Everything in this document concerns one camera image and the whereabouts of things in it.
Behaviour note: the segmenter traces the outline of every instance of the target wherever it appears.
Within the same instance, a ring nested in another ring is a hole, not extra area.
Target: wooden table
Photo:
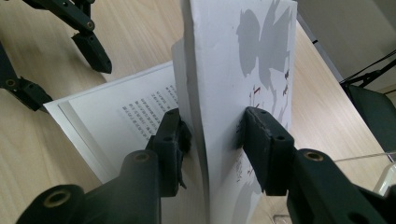
[[[0,41],[18,76],[59,99],[170,61],[170,48],[182,37],[178,0],[96,1],[92,19],[113,62],[111,75],[91,70],[70,38],[76,31],[22,1],[0,1]],[[335,160],[382,151],[300,26],[293,85],[297,148],[315,148]],[[99,186],[50,115],[30,111],[4,90],[0,102],[2,223],[14,223],[35,196],[55,185]],[[253,221],[260,216],[256,211]]]

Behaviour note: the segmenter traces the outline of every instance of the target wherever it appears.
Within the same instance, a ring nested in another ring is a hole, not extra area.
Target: black clamp
[[[111,73],[112,65],[104,48],[93,33],[95,23],[91,20],[91,4],[94,0],[23,0],[36,9],[46,9],[66,22],[79,33],[72,39],[93,70]]]
[[[174,197],[183,154],[191,134],[178,109],[168,111],[146,150],[125,157],[119,177],[84,194],[76,185],[48,189],[35,198],[17,223],[161,223],[161,197]]]
[[[7,90],[24,105],[37,111],[47,112],[43,104],[52,101],[52,98],[37,84],[18,78],[8,56],[0,42],[0,88]]]

